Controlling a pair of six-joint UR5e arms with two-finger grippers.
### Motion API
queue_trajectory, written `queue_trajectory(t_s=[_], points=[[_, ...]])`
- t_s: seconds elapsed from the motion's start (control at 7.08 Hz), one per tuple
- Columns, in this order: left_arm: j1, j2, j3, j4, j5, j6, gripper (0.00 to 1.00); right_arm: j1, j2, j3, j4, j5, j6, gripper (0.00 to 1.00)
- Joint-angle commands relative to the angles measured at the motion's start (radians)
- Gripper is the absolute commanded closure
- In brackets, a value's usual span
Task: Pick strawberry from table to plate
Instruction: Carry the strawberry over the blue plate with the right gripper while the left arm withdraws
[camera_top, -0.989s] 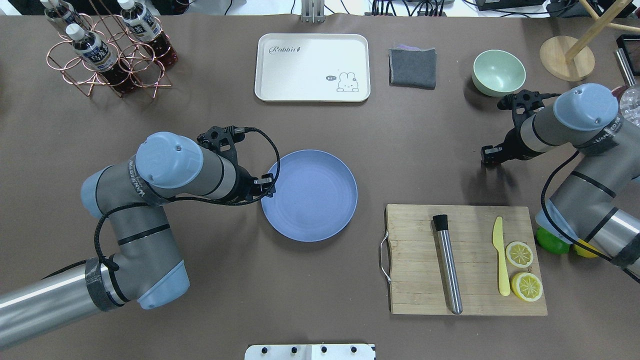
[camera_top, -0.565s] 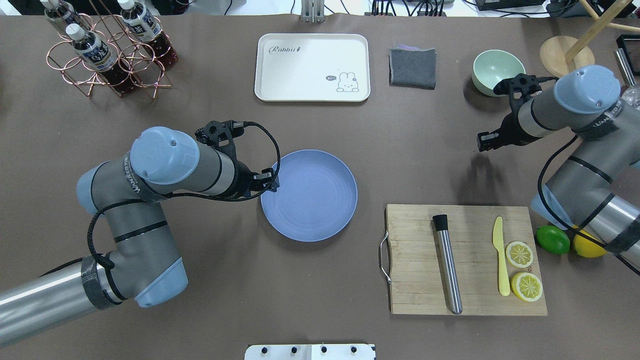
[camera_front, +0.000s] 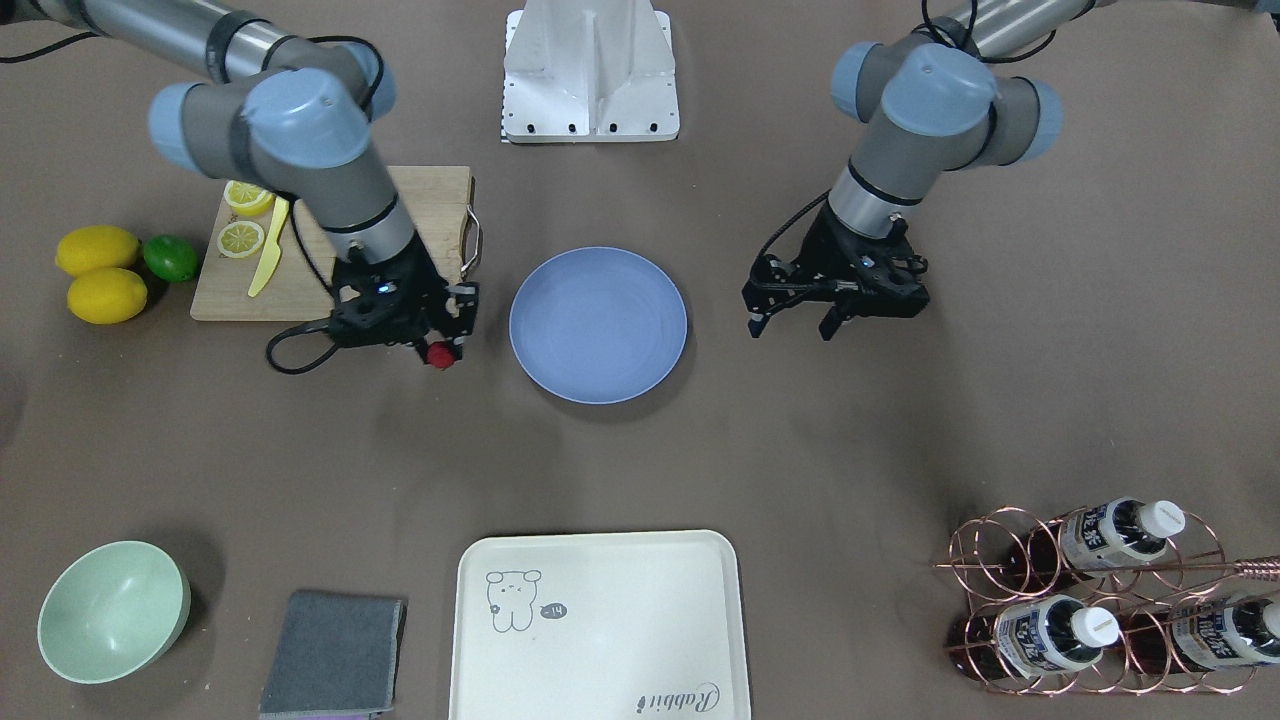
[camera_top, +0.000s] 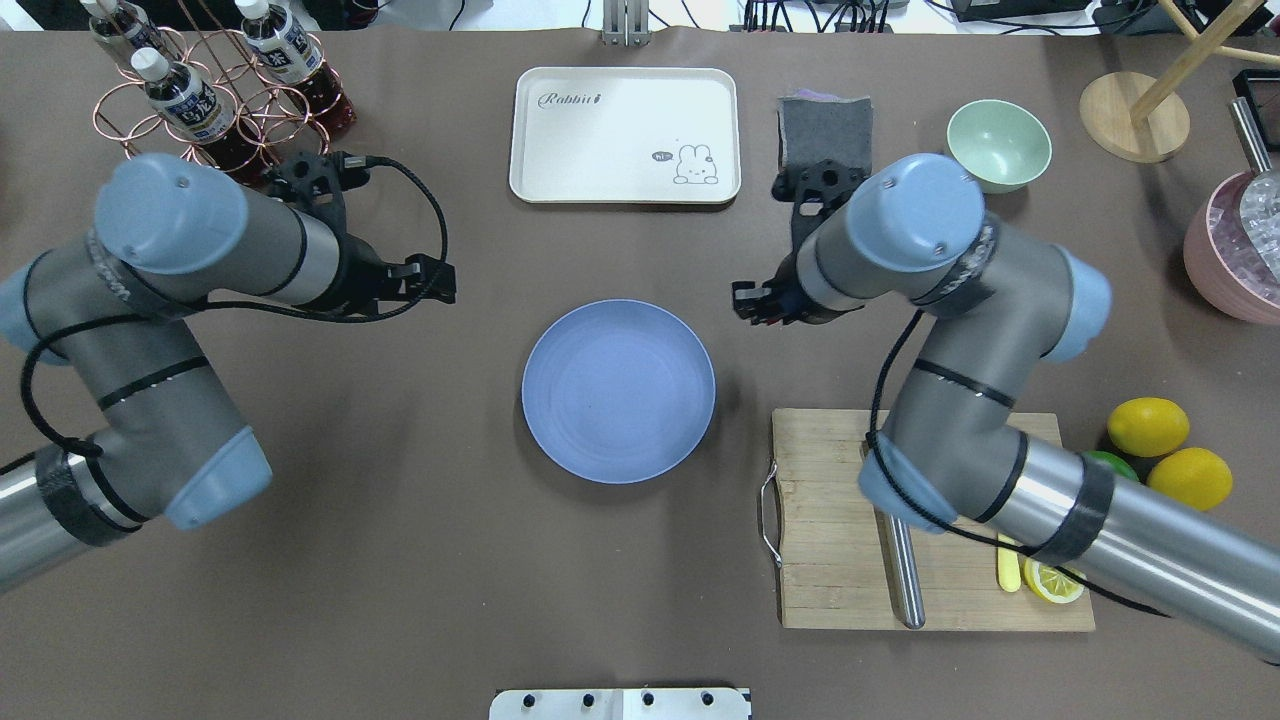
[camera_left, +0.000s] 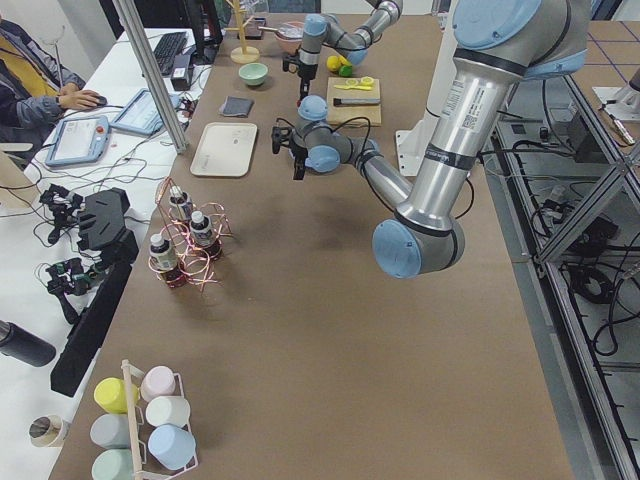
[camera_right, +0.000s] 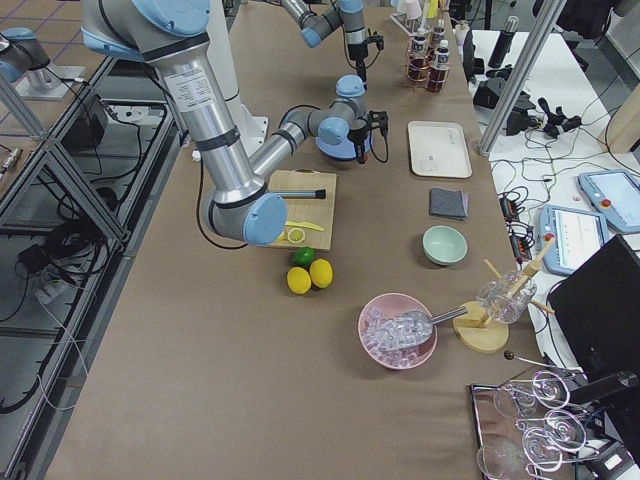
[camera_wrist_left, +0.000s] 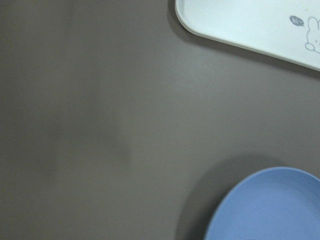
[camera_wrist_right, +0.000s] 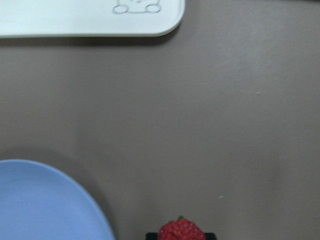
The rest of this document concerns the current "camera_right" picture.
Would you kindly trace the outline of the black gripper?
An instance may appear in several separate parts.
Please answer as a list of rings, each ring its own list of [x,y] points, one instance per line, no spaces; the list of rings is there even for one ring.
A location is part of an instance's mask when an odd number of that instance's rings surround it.
[[[371,146],[369,126],[364,124],[357,128],[351,128],[348,133],[348,139],[354,145],[354,152],[357,153],[357,162],[365,164],[367,152]]]
[[[349,43],[348,57],[354,64],[356,74],[360,78],[363,88],[367,89],[367,69],[366,58],[368,57],[368,47],[366,43]]]

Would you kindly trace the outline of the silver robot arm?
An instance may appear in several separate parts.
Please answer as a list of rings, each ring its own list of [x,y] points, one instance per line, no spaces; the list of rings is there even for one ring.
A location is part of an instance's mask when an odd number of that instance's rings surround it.
[[[298,23],[305,42],[315,47],[343,29],[353,75],[341,77],[337,97],[326,109],[296,108],[253,154],[247,154],[241,131],[216,76],[233,71],[232,62],[210,63],[212,37],[228,38],[219,1],[84,1],[85,45],[98,53],[145,63],[154,68],[195,141],[214,188],[201,214],[216,234],[251,245],[273,243],[285,228],[287,205],[268,189],[280,162],[310,136],[324,144],[351,141],[355,157],[364,154],[366,64],[371,41],[360,1],[340,1],[316,15],[302,1],[283,6]]]
[[[298,24],[305,43],[310,48],[319,46],[338,29],[343,30],[348,59],[355,62],[356,75],[367,88],[366,58],[369,35],[364,20],[364,4],[360,0],[332,1],[322,14],[316,14],[305,1],[268,1],[282,7]]]

